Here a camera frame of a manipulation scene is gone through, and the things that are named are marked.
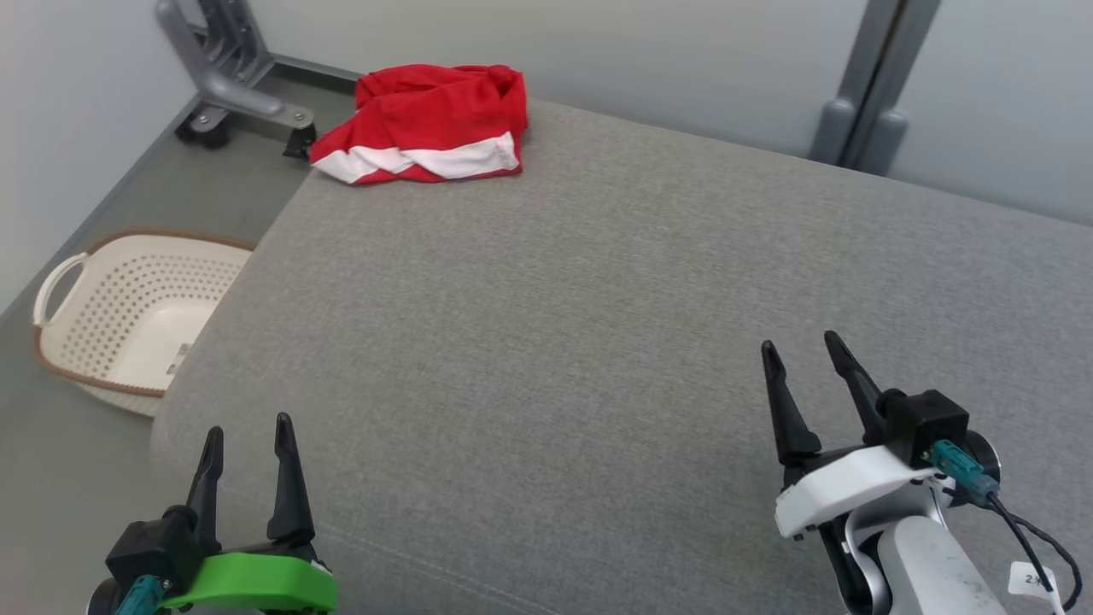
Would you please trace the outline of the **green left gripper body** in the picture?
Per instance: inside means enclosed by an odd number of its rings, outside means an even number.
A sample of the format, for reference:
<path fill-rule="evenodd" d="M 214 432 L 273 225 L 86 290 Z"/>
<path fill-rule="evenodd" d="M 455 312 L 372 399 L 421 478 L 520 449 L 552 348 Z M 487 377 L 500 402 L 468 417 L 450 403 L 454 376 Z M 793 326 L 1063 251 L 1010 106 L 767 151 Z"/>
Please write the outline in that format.
<path fill-rule="evenodd" d="M 250 610 L 278 614 L 330 614 L 339 607 L 338 581 L 312 545 L 265 545 L 200 557 L 193 548 L 161 549 L 172 580 L 161 607 Z"/>

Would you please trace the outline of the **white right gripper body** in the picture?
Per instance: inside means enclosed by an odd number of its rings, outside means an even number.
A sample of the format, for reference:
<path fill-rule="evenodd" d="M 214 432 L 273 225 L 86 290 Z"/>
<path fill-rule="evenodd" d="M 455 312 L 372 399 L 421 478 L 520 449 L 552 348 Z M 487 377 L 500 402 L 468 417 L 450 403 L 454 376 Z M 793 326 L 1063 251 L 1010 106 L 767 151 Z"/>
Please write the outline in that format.
<path fill-rule="evenodd" d="M 944 566 L 933 557 L 957 558 L 957 544 L 944 522 L 954 478 L 937 468 L 913 470 L 889 448 L 863 448 L 808 472 L 781 490 L 775 522 L 781 536 L 808 528 L 833 544 L 834 563 L 848 569 L 851 584 L 863 584 L 866 605 L 844 599 L 854 614 L 951 612 L 939 596 Z"/>

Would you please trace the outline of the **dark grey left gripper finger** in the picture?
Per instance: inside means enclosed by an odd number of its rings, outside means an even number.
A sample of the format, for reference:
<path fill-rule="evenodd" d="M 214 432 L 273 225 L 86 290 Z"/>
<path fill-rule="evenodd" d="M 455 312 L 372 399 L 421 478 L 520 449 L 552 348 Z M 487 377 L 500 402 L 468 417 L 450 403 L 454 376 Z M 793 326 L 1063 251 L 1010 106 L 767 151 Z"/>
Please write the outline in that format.
<path fill-rule="evenodd" d="M 274 453 L 278 458 L 277 499 L 266 527 L 266 537 L 277 545 L 304 548 L 312 545 L 315 537 L 315 522 L 295 428 L 287 413 L 277 415 Z"/>
<path fill-rule="evenodd" d="M 215 425 L 207 433 L 186 502 L 196 515 L 193 537 L 203 556 L 218 555 L 222 549 L 216 539 L 216 495 L 223 464 L 224 431 Z"/>

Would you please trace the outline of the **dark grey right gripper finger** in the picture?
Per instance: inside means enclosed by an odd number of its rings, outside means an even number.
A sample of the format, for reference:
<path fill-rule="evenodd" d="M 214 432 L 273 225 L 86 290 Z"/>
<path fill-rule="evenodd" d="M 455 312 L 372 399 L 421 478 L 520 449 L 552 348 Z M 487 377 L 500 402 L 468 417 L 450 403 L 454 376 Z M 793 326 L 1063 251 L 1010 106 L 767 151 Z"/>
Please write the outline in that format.
<path fill-rule="evenodd" d="M 761 357 L 778 463 L 781 468 L 794 468 L 819 456 L 822 443 L 816 434 L 808 428 L 799 412 L 787 385 L 787 370 L 780 353 L 772 340 L 762 343 Z"/>
<path fill-rule="evenodd" d="M 836 331 L 824 331 L 823 338 L 834 370 L 850 391 L 854 406 L 857 409 L 860 423 L 862 423 L 862 442 L 866 445 L 883 443 L 888 423 L 877 409 L 877 402 L 882 395 L 881 389 L 878 388 L 870 374 L 863 370 L 862 363 L 853 355 L 850 348 Z"/>

